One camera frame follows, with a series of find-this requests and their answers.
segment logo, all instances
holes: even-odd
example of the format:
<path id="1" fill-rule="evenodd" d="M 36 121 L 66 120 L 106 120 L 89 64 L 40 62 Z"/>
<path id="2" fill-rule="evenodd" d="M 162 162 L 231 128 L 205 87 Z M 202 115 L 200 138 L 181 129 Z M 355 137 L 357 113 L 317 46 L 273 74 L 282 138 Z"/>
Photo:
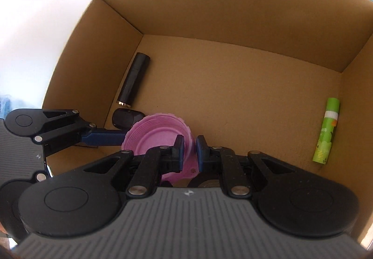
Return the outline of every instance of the logo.
<path id="1" fill-rule="evenodd" d="M 188 191 L 184 192 L 184 195 L 186 195 L 186 196 L 192 196 L 193 194 L 194 194 L 194 192 L 191 191 L 191 190 L 188 190 Z"/>

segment cardboard box wall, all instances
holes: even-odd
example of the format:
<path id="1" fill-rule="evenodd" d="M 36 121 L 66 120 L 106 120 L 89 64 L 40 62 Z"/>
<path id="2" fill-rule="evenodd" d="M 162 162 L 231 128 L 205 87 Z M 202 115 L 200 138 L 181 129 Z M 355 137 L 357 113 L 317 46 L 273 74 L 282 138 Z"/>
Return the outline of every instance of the cardboard box wall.
<path id="1" fill-rule="evenodd" d="M 92 0 L 55 68 L 44 108 L 113 129 L 136 52 L 152 62 L 133 109 L 173 113 L 208 144 L 260 150 L 351 188 L 362 239 L 373 208 L 373 2 Z M 328 164 L 312 162 L 328 97 L 341 100 Z M 71 147 L 55 174 L 118 148 Z"/>

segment gray ridged surface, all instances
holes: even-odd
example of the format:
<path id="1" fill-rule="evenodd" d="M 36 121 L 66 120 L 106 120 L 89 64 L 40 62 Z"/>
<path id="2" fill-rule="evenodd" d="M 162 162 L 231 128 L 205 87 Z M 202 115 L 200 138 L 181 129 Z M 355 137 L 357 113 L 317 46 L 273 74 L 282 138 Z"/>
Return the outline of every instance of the gray ridged surface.
<path id="1" fill-rule="evenodd" d="M 0 140 L 0 187 L 9 180 L 29 180 L 36 171 L 44 170 L 42 146 L 10 133 L 3 119 L 0 119 Z"/>
<path id="2" fill-rule="evenodd" d="M 158 188 L 130 201 L 95 234 L 66 240 L 31 234 L 16 251 L 22 259 L 352 259 L 365 252 L 347 235 L 307 240 L 283 234 L 250 202 L 228 198 L 220 188 Z"/>

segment black tube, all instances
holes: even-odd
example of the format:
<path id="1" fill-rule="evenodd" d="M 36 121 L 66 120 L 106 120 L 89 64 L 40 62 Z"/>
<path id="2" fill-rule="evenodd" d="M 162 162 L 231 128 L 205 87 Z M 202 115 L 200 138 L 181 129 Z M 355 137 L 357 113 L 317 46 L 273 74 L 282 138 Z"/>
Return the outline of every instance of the black tube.
<path id="1" fill-rule="evenodd" d="M 131 107 L 149 62 L 150 57 L 148 55 L 143 53 L 136 54 L 118 96 L 118 103 L 120 105 Z"/>

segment metal screw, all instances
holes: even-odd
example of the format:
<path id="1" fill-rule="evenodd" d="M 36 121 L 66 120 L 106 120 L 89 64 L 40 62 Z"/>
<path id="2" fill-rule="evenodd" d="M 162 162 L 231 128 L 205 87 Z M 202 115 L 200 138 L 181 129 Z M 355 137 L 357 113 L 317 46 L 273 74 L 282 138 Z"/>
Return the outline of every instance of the metal screw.
<path id="1" fill-rule="evenodd" d="M 147 191 L 147 188 L 145 186 L 132 186 L 128 189 L 128 192 L 131 195 L 135 195 L 135 196 L 144 195 L 146 191 Z"/>
<path id="2" fill-rule="evenodd" d="M 47 176 L 45 176 L 43 173 L 39 173 L 36 175 L 36 180 L 39 182 L 44 181 L 45 179 L 47 179 Z"/>
<path id="3" fill-rule="evenodd" d="M 42 138 L 41 136 L 35 136 L 35 137 L 34 137 L 34 140 L 35 140 L 36 142 L 42 142 L 42 141 L 43 141 L 43 138 Z"/>
<path id="4" fill-rule="evenodd" d="M 247 186 L 234 186 L 231 191 L 233 195 L 237 196 L 245 196 L 250 193 L 250 189 Z"/>

